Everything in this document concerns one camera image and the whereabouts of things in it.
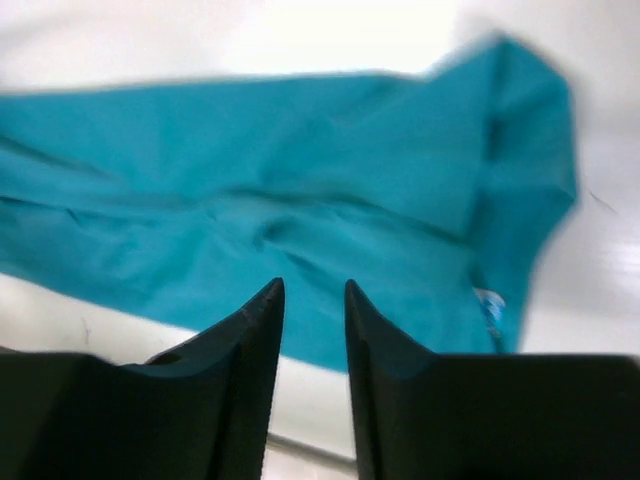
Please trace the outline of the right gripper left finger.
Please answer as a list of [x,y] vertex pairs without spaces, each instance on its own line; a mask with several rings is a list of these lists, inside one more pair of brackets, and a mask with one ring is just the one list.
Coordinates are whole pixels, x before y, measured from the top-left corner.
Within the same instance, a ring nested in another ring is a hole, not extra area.
[[281,279],[144,364],[1,353],[5,479],[257,479],[284,323]]

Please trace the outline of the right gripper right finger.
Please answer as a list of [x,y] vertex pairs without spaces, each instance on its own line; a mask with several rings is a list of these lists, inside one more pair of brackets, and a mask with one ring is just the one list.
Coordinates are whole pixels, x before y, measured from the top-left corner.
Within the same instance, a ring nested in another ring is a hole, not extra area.
[[639,361],[426,349],[344,293],[362,479],[635,479]]

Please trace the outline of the teal t shirt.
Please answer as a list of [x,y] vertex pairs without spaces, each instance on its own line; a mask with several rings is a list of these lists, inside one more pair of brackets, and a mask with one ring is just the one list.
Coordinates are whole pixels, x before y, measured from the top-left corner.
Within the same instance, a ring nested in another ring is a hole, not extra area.
[[1,270],[201,331],[275,277],[284,355],[346,367],[343,291],[441,353],[510,353],[577,194],[572,98],[509,38],[426,77],[5,94]]

